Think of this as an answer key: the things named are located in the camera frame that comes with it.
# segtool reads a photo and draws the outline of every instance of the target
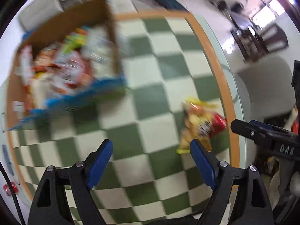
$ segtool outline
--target open box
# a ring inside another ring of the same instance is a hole
[[[63,40],[66,35],[75,31],[76,28],[95,24],[104,24],[107,29],[108,39],[112,42],[113,68],[117,77],[94,80],[84,92],[78,92],[74,96],[53,99],[49,102],[47,109],[33,109],[30,113],[25,112],[22,106],[25,102],[26,90],[23,87],[22,77],[17,74],[20,65],[19,55],[22,48],[31,45],[32,55],[35,58],[41,49],[56,41]],[[52,115],[60,114],[62,110],[79,108],[88,104],[99,94],[123,88],[124,82],[115,25],[110,7],[105,0],[84,2],[48,20],[32,32],[18,48],[7,87],[7,128],[13,130],[19,129],[25,124],[30,126],[30,123],[36,119],[49,118]]]

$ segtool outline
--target metal screw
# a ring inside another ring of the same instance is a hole
[[[257,168],[256,168],[256,166],[251,165],[250,166],[250,170],[253,171],[253,172],[255,172],[257,170]]]
[[[84,162],[83,161],[78,161],[76,162],[75,166],[76,167],[82,167],[84,165]]]
[[[47,171],[48,171],[48,172],[51,172],[53,169],[54,169],[54,167],[53,167],[53,166],[49,166],[49,167],[47,167]]]
[[[220,166],[222,166],[222,167],[227,167],[227,166],[228,166],[228,163],[225,162],[225,161],[220,161]]]

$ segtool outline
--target orange table border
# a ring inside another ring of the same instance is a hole
[[[200,40],[203,49],[208,57],[208,61],[211,65],[212,71],[217,79],[217,83],[220,89],[220,93],[222,96],[223,107],[226,113],[227,121],[228,121],[228,131],[229,131],[229,138],[230,138],[230,164],[233,167],[239,167],[240,163],[240,148],[239,148],[239,137],[237,134],[233,133],[230,129],[230,124],[233,120],[236,119],[236,114],[234,110],[234,104],[231,97],[230,89],[227,84],[227,80],[219,63],[219,60],[216,56],[216,53],[206,35],[201,25],[195,19],[195,17],[188,12],[183,11],[148,11],[142,13],[125,13],[125,14],[117,14],[114,15],[115,20],[122,21],[122,20],[129,20],[129,19],[137,19],[137,18],[159,18],[159,17],[180,17],[185,18],[191,27],[193,28],[195,34],[197,35],[198,39]],[[32,195],[25,184],[23,176],[21,174],[19,165],[17,164],[17,159],[14,153],[14,148],[12,145],[11,135],[10,132],[7,131],[7,139],[9,144],[9,150],[12,155],[13,162],[15,164],[16,172],[20,178],[21,184],[24,187],[25,191],[27,192],[30,199],[32,199]]]

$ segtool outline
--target checkered tablecloth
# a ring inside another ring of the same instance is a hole
[[[186,97],[216,103],[224,115],[201,43],[184,18],[131,19],[118,25],[130,41],[130,55],[123,61],[126,93],[41,127],[12,131],[23,178],[34,195],[45,167],[72,166],[109,138],[113,157],[91,190],[107,224],[141,225],[201,211],[211,189],[191,156],[176,154]],[[220,160],[230,161],[227,130],[211,144]],[[70,187],[66,194],[75,224],[82,224]]]

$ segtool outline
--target desk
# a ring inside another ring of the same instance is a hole
[[[69,167],[109,138],[113,157],[91,190],[107,224],[141,225],[200,211],[212,192],[191,156],[176,154],[184,124],[181,103],[188,96],[199,97],[217,103],[229,123],[243,119],[221,46],[202,17],[186,12],[123,14],[116,20],[130,41],[130,54],[123,60],[126,93],[42,128],[8,132],[21,183],[32,198],[45,167]],[[211,144],[219,159],[244,168],[245,144],[230,129]],[[80,224],[70,187],[66,194]]]

